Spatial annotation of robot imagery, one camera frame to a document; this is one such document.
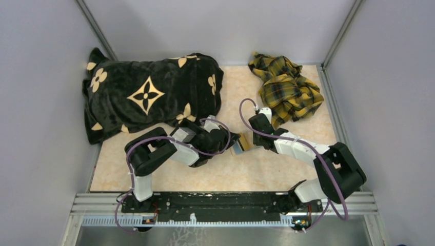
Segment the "yellow plaid cloth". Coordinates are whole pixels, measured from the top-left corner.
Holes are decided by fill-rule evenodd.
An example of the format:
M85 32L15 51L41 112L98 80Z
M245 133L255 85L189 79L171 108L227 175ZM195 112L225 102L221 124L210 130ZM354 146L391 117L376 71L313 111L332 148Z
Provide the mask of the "yellow plaid cloth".
M248 67L263 82L259 96L272 111L274 128L312 117L325 100L320 88L302 75L303 66L285 56L254 52Z

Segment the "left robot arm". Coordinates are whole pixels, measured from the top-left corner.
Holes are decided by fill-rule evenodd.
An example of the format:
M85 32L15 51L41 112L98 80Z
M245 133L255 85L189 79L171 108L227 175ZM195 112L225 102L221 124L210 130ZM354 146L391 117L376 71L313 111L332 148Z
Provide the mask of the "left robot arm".
M152 212L157 208L152 173L169 160L191 168L205 165L215 153L225 151L240 139L223 126L206 130L197 125L177 127L170 134L157 127L129 142L124 150L132 171L132 192L122 203L122 212Z

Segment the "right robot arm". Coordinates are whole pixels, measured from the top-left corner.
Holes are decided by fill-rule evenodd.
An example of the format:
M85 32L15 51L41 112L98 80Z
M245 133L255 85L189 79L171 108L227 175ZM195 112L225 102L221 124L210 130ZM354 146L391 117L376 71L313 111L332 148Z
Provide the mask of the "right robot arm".
M277 154L287 155L315 168L317 178L302 180L289 191L289 205L304 210L315 200L341 204L367 180L350 149L342 142L325 145L300 138L283 128L274 129L264 113L249 119L253 143Z

